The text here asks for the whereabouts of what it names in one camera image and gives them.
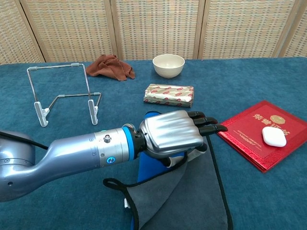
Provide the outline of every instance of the crumpled cloth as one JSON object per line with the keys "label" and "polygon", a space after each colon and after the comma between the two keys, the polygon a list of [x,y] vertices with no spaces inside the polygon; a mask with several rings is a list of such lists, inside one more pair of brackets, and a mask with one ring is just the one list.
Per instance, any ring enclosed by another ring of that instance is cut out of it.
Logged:
{"label": "crumpled cloth", "polygon": [[135,73],[132,67],[120,61],[115,55],[101,55],[95,62],[86,68],[86,73],[92,77],[104,75],[119,81],[134,79]]}

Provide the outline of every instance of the teal tablecloth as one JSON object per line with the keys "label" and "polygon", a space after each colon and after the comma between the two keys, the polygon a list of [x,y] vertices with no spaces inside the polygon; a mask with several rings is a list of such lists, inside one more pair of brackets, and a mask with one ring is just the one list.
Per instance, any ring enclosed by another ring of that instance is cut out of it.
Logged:
{"label": "teal tablecloth", "polygon": [[[91,123],[84,97],[60,99],[46,128],[36,117],[26,69],[54,63],[0,66],[0,129],[24,132],[49,145],[57,138],[121,127],[127,122],[138,125],[149,110],[176,110],[143,104],[150,83],[193,85],[195,101],[187,110],[203,111],[220,122],[262,100],[307,120],[307,58],[187,60],[182,73],[170,80],[159,77],[149,60],[128,63],[136,72],[135,80],[89,77],[91,91],[103,93],[97,126]],[[33,72],[43,107],[58,94],[86,92],[82,74],[74,68]],[[306,144],[262,174],[217,135],[211,140],[234,229],[306,229]],[[37,161],[44,153],[37,149]],[[25,197],[0,203],[0,229],[129,229],[131,213],[124,209],[123,195],[104,187],[102,180],[115,177],[129,184],[136,182],[137,172],[138,161],[133,161],[50,182]]]}

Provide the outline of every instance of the red book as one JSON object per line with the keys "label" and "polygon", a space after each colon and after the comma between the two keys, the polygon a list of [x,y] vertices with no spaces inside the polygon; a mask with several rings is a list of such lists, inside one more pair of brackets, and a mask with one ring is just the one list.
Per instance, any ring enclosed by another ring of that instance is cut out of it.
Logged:
{"label": "red book", "polygon": [[[218,135],[263,173],[307,140],[307,123],[268,101],[262,101],[221,124],[228,131]],[[262,138],[262,129],[266,126],[280,128],[285,134],[286,146],[267,145]]]}

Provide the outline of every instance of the metal display stand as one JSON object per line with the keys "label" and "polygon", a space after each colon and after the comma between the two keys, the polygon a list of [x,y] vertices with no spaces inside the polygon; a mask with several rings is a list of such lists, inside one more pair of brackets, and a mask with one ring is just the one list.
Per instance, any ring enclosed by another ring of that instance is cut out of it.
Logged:
{"label": "metal display stand", "polygon": [[[60,94],[58,96],[56,96],[56,98],[52,101],[52,103],[49,105],[49,107],[47,107],[46,109],[42,109],[42,105],[39,102],[39,100],[37,99],[37,95],[36,92],[34,90],[34,86],[33,86],[33,82],[32,82],[32,78],[31,78],[31,74],[30,71],[33,70],[38,70],[38,69],[50,69],[50,68],[60,68],[60,67],[78,67],[78,66],[83,66],[83,71],[84,71],[84,77],[85,77],[85,82],[86,82],[86,86],[87,86],[87,91],[88,93],[81,93],[81,94]],[[31,88],[32,88],[32,92],[33,92],[33,96],[35,99],[34,102],[34,107],[36,110],[36,114],[37,117],[39,119],[40,125],[42,127],[46,127],[48,125],[48,121],[46,120],[46,116],[49,114],[52,106],[55,104],[55,102],[59,99],[59,98],[65,98],[65,97],[80,97],[80,96],[88,96],[89,100],[88,100],[88,107],[90,110],[90,115],[91,115],[91,120],[92,120],[92,124],[93,125],[97,125],[98,124],[98,119],[97,119],[97,112],[98,112],[98,105],[100,102],[100,99],[102,97],[102,93],[100,92],[94,92],[91,93],[90,92],[90,87],[88,85],[88,80],[87,80],[87,76],[86,76],[86,71],[85,71],[85,66],[84,64],[80,64],[80,63],[71,63],[70,65],[57,65],[57,66],[44,66],[44,67],[29,67],[27,69],[27,73],[28,73],[28,77],[29,77],[29,81],[31,84]],[[96,103],[96,105],[94,104],[94,100],[91,99],[91,96],[99,96],[98,101]]]}

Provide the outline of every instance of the white plastic foot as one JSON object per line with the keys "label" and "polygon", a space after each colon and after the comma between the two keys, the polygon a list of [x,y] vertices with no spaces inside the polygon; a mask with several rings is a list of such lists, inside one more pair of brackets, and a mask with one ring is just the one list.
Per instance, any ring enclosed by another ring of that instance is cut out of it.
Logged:
{"label": "white plastic foot", "polygon": [[46,127],[48,125],[48,121],[46,120],[46,116],[49,113],[49,108],[42,109],[42,105],[40,102],[34,102],[34,107],[36,110],[37,117],[39,119],[39,123],[42,127]]}
{"label": "white plastic foot", "polygon": [[98,124],[98,119],[97,119],[98,106],[94,105],[93,99],[88,100],[88,108],[90,109],[92,124],[95,126]]}

